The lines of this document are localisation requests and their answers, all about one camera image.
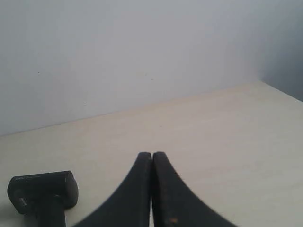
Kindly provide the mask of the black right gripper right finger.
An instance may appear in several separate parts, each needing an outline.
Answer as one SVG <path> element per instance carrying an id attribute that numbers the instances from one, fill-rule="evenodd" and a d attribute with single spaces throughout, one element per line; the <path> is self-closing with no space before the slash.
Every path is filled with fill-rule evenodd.
<path id="1" fill-rule="evenodd" d="M 167 155 L 152 156 L 151 200 L 155 227 L 232 227 L 183 182 Z"/>

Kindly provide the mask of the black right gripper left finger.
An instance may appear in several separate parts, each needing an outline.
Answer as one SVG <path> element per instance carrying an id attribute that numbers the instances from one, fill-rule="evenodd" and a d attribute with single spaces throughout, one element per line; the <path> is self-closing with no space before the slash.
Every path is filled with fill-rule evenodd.
<path id="1" fill-rule="evenodd" d="M 113 194 L 77 227 L 148 227 L 151 208 L 152 155 L 140 152 Z"/>

